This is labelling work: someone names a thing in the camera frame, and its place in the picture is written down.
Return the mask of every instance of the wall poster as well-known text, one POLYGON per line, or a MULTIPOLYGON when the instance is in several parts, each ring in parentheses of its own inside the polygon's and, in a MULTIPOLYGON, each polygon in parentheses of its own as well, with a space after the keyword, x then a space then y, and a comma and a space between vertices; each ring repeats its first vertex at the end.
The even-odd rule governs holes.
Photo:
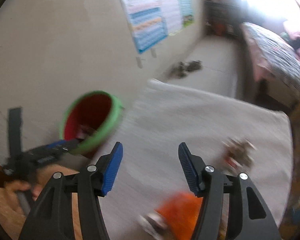
POLYGON ((139 53, 193 22, 191 0, 122 0, 122 3, 139 53))

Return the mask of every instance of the silver screw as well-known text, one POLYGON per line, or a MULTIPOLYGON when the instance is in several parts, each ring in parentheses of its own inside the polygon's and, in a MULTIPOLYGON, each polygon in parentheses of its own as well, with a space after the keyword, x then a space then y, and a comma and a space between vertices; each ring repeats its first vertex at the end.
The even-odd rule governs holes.
POLYGON ((207 172, 214 172, 214 167, 212 167, 212 166, 207 166, 207 167, 205 168, 205 170, 206 170, 207 172))
POLYGON ((97 167, 95 165, 90 165, 90 166, 88 166, 87 170, 90 172, 93 172, 93 171, 97 170, 97 167))
POLYGON ((248 175, 245 173, 240 173, 240 178, 246 180, 248 178, 248 175))
POLYGON ((60 179, 61 178, 61 172, 56 172, 55 174, 53 174, 53 177, 55 178, 55 179, 60 179))

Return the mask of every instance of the floor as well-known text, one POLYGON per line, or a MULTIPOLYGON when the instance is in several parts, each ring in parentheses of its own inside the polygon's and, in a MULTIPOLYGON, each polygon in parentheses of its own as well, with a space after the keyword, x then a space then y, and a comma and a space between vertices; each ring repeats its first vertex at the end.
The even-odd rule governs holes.
POLYGON ((167 82, 242 99, 243 73, 240 45, 236 40, 206 36, 185 60, 201 60, 203 68, 167 82))

